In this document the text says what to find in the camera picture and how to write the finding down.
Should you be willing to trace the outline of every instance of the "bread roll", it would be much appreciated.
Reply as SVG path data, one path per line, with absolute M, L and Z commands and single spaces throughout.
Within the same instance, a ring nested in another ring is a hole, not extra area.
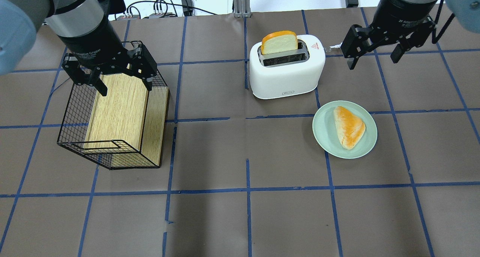
M 350 150 L 365 133 L 365 123 L 343 106 L 334 109 L 336 134 L 340 144 Z
M 297 35 L 293 31 L 283 30 L 270 33 L 262 40 L 262 54 L 272 54 L 298 49 Z

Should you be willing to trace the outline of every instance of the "triangular pastry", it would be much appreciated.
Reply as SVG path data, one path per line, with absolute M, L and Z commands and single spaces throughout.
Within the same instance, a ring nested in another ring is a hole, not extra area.
M 343 106 L 334 109 L 336 134 L 340 144 L 350 150 L 365 133 L 365 123 Z

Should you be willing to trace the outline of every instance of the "electrical outlet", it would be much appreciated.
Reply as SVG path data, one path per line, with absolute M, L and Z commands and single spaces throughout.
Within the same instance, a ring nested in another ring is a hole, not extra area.
M 140 19 L 139 15 L 131 15 L 131 16 L 118 16 L 117 20 L 135 20 Z

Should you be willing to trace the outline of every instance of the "wooden block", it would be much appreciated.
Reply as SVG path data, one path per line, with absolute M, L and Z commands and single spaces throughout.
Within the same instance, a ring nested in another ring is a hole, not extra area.
M 124 140 L 160 165 L 163 131 L 168 103 L 168 87 L 153 87 L 148 92 L 139 78 L 123 74 L 103 76 L 108 87 L 106 97 L 96 94 L 85 141 L 85 153 L 134 151 L 118 148 L 110 140 Z M 134 154 L 115 154 L 111 166 L 122 166 Z
M 108 92 L 105 97 L 96 93 L 85 142 L 120 139 L 139 149 L 148 90 L 139 78 L 124 74 L 102 76 L 101 80 Z M 86 149 L 116 147 L 111 142 L 84 144 Z M 99 150 L 86 152 L 99 153 Z
M 156 165 L 160 165 L 167 102 L 168 87 L 153 87 L 148 97 L 142 154 Z

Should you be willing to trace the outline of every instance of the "light green plate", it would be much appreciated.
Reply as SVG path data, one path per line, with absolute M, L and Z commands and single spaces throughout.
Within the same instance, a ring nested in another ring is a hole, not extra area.
M 343 148 L 336 135 L 333 110 L 339 105 L 350 110 L 365 123 L 365 133 L 352 150 Z M 346 100 L 336 100 L 320 107 L 313 117 L 312 128 L 318 144 L 338 158 L 360 158 L 369 153 L 377 143 L 377 124 L 374 118 L 360 105 Z

